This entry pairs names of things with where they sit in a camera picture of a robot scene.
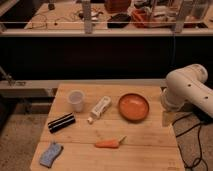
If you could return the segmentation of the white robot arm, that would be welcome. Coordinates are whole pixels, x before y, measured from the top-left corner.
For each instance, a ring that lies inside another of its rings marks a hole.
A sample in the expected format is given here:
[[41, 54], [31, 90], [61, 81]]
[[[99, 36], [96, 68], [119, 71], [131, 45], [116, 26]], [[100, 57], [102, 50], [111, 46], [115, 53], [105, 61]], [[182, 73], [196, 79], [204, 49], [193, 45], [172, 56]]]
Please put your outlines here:
[[207, 79], [207, 69], [201, 64], [169, 72], [160, 97], [162, 106], [166, 111], [178, 111], [188, 101], [213, 118], [213, 89], [205, 85]]

